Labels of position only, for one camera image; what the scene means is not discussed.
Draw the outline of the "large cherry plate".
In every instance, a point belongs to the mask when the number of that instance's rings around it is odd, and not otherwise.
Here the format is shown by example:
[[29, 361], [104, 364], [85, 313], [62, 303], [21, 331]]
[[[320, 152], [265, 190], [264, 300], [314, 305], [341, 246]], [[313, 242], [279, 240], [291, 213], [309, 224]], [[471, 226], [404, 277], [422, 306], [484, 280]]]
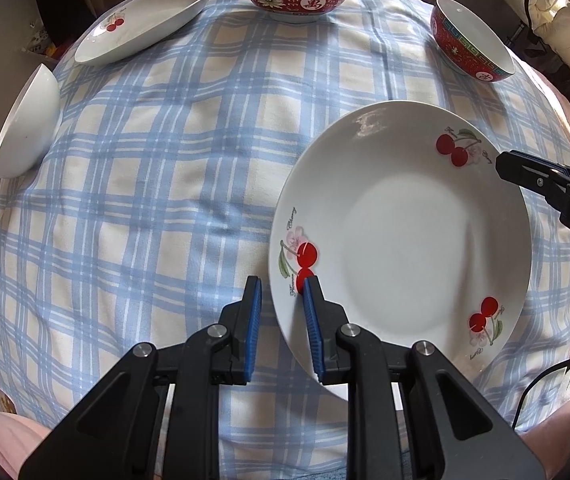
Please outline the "large cherry plate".
[[360, 108], [311, 143], [269, 243], [277, 322], [305, 370], [309, 276], [382, 340], [428, 340], [468, 379], [489, 367], [524, 307], [532, 260], [524, 197], [496, 156], [469, 122], [414, 101]]

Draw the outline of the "plain white bowl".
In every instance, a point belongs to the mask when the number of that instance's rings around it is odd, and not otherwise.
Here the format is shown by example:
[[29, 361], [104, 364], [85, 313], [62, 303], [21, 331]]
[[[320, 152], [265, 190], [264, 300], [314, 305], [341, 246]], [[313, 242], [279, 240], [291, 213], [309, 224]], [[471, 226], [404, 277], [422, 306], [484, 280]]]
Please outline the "plain white bowl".
[[0, 130], [0, 179], [19, 177], [49, 151], [61, 123], [60, 88], [40, 64], [25, 82]]

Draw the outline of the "deep cherry plate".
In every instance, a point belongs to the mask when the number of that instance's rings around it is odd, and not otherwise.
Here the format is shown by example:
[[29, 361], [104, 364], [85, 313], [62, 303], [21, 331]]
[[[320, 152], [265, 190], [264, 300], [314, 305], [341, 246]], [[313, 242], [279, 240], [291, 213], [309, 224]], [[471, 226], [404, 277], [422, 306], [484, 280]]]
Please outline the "deep cherry plate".
[[209, 0], [127, 0], [106, 12], [75, 52], [82, 65], [102, 66], [136, 54], [194, 20]]

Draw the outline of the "blue plaid tablecloth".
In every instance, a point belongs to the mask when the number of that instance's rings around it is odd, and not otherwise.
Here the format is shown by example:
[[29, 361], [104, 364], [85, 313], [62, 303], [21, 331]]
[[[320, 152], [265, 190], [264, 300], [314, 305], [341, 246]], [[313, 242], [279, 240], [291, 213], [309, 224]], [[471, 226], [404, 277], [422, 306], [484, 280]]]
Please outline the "blue plaid tablecloth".
[[264, 275], [274, 207], [310, 141], [378, 101], [439, 105], [498, 148], [570, 165], [567, 123], [528, 67], [457, 73], [421, 0], [347, 0], [308, 25], [210, 0], [104, 67], [66, 54], [62, 124], [0, 185], [0, 390], [55, 426], [133, 344], [178, 344]]

